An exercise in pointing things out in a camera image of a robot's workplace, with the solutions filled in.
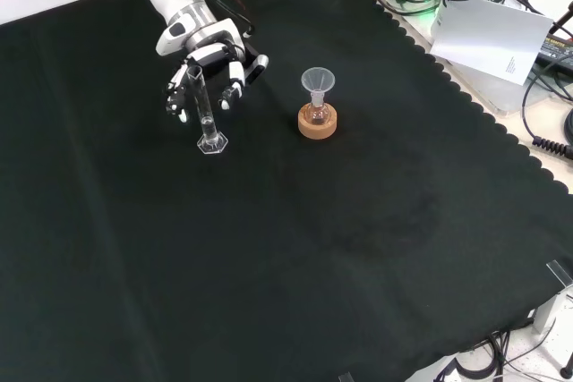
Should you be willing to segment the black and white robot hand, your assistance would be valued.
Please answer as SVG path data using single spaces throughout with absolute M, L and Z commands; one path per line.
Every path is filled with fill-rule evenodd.
M 218 100 L 220 107 L 228 110 L 269 65 L 269 58 L 244 42 L 229 19 L 203 27 L 188 13 L 176 19 L 161 34 L 156 51 L 166 56 L 181 50 L 186 51 L 186 56 L 167 84 L 166 110 L 182 123 L 189 118 L 189 108 L 185 106 L 189 67 L 200 66 L 205 73 L 228 68 L 229 83 Z

